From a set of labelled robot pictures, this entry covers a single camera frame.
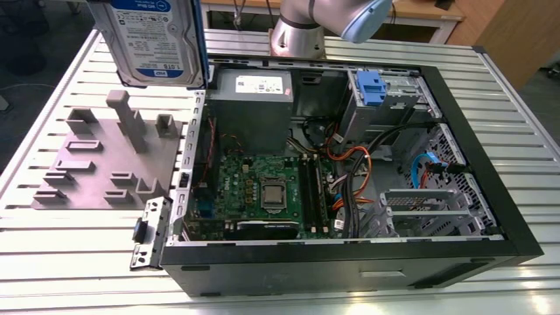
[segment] blue drive bay latch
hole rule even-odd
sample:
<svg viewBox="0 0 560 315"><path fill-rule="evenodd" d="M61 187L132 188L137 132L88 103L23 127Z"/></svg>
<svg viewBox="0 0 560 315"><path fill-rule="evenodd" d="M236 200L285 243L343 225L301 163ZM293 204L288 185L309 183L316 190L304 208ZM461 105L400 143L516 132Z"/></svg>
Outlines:
<svg viewBox="0 0 560 315"><path fill-rule="evenodd" d="M376 71L356 73L357 88L363 95L364 105L380 106L387 96L387 84Z"/></svg>

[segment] aluminum slotted table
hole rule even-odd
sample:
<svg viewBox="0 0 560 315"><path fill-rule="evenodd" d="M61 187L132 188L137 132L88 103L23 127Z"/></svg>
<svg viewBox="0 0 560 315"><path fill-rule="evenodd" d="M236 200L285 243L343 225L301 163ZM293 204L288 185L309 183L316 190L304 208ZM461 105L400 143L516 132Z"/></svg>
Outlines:
<svg viewBox="0 0 560 315"><path fill-rule="evenodd" d="M211 53L268 54L265 33L207 31ZM92 31L0 177L0 310L91 314L551 314L560 313L560 150L488 56L469 47L327 38L327 57L436 66L545 255L444 289L191 299L165 272L129 272L141 211L33 210L73 108L116 118L105 105L123 89L100 33ZM144 119L189 121L192 92L127 89Z"/></svg>

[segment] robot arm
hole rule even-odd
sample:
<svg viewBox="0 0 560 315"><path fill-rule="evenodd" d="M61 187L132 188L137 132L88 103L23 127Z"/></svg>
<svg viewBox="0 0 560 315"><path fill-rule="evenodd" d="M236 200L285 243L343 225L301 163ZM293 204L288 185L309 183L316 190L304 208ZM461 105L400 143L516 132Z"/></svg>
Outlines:
<svg viewBox="0 0 560 315"><path fill-rule="evenodd" d="M392 0L284 0L271 38L276 56L320 58L323 28L345 41L361 43L385 20Z"/></svg>

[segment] wd blue hard drive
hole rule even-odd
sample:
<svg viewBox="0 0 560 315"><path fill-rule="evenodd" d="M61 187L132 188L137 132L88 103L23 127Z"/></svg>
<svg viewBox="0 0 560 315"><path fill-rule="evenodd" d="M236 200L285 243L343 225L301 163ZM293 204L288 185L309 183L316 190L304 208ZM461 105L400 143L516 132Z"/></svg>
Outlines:
<svg viewBox="0 0 560 315"><path fill-rule="evenodd" d="M205 88L200 0L89 0L88 4L124 85Z"/></svg>

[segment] sticker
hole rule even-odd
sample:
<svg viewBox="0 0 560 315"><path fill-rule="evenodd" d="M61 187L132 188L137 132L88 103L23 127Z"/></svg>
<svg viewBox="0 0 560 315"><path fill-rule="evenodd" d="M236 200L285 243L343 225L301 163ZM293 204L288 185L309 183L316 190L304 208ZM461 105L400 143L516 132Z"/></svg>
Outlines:
<svg viewBox="0 0 560 315"><path fill-rule="evenodd" d="M337 133L333 133L332 134L332 138L339 142L339 143L343 143L343 141L344 141L344 138L343 138L343 136L341 135L339 135Z"/></svg>
<svg viewBox="0 0 560 315"><path fill-rule="evenodd" d="M136 70L149 77L183 74L179 43L169 33L171 4L165 0L113 0L113 16Z"/></svg>
<svg viewBox="0 0 560 315"><path fill-rule="evenodd" d="M335 229L343 230L344 229L344 221L343 220L335 220Z"/></svg>
<svg viewBox="0 0 560 315"><path fill-rule="evenodd" d="M240 75L236 78L236 93L284 94L281 77Z"/></svg>

